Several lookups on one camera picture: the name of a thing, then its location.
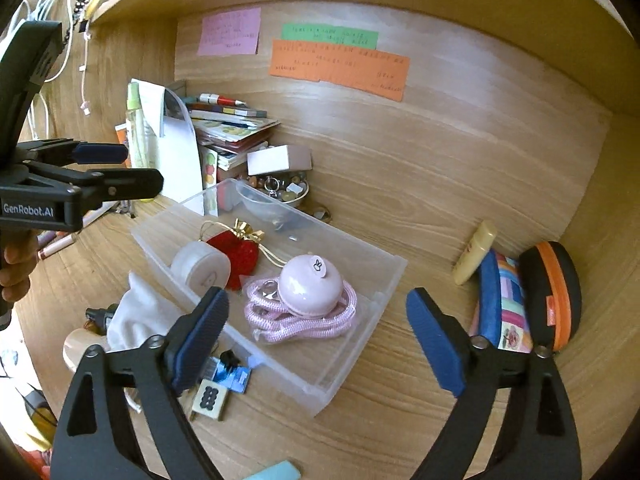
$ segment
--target black and orange case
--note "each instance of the black and orange case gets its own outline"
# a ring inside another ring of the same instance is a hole
[[[558,242],[541,242],[519,258],[525,310],[535,344],[558,351],[580,325],[582,294],[574,263]]]

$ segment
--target pink braided cord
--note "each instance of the pink braided cord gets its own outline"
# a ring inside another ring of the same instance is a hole
[[[342,297],[329,314],[317,319],[307,319],[292,314],[279,300],[269,300],[262,296],[262,286],[267,282],[277,281],[277,278],[265,278],[245,285],[244,293],[249,298],[249,303],[244,308],[244,316],[254,327],[256,340],[260,336],[269,343],[280,343],[293,337],[329,339],[344,334],[352,327],[358,298],[349,283],[342,282]]]

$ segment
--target orange tag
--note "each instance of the orange tag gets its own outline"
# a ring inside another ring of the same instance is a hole
[[[273,40],[269,74],[330,83],[401,101],[409,58],[316,41]]]
[[[553,296],[546,297],[546,325],[556,325],[556,298]]]

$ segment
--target transparent plastic container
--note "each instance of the transparent plastic container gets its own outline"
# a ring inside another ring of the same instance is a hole
[[[268,368],[266,375],[280,391],[293,397],[312,415],[334,397],[353,368],[393,294],[407,261],[358,240],[297,209],[274,200],[235,180],[199,193],[142,222],[132,230],[145,251],[158,282],[190,312],[200,298],[178,283],[170,272],[172,259],[188,242],[200,237],[207,220],[233,226],[236,218],[265,232],[263,244],[284,260],[299,254],[318,254],[331,261],[358,295],[356,323],[334,339],[299,339],[280,344],[256,342],[244,318],[246,299],[230,292],[230,314],[225,339],[242,347],[242,354]],[[224,228],[207,225],[209,238]],[[260,254],[255,275],[280,269]]]

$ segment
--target finger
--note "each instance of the finger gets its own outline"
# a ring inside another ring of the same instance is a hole
[[[13,286],[20,283],[33,272],[36,268],[38,260],[35,256],[31,257],[31,260],[23,262],[21,264],[15,264],[5,267],[0,270],[0,285]]]
[[[38,237],[34,231],[27,231],[10,239],[4,248],[4,260],[8,264],[27,262],[38,251]]]
[[[2,298],[7,303],[15,303],[20,301],[27,295],[27,292],[31,288],[31,281],[27,278],[14,286],[8,286],[2,290]]]

